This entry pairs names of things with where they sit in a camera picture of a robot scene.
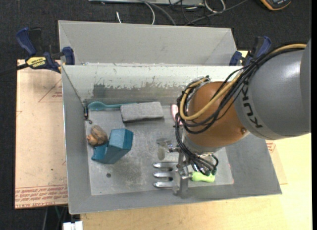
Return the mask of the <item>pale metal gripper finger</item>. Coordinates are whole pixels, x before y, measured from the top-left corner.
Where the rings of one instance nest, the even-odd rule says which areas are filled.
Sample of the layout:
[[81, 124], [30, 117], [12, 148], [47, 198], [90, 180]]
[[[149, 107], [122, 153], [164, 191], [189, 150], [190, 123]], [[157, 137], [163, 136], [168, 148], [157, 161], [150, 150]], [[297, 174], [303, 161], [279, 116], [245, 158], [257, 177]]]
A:
[[188, 197], [189, 172], [187, 168], [176, 169], [173, 176], [173, 193], [179, 197]]
[[156, 140], [158, 145], [158, 159], [163, 160], [165, 158], [165, 154], [167, 152], [173, 151], [173, 145], [170, 139], [167, 138], [159, 138]]

